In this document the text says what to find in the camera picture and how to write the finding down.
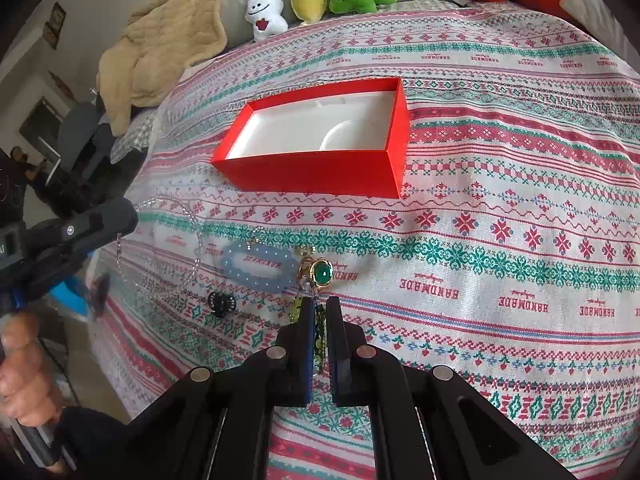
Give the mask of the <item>person's left hand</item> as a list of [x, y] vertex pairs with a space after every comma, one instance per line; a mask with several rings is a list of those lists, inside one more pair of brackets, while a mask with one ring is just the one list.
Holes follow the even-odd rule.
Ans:
[[1, 331], [1, 414], [25, 427], [57, 422], [63, 409], [38, 333], [38, 321], [28, 312], [9, 316]]

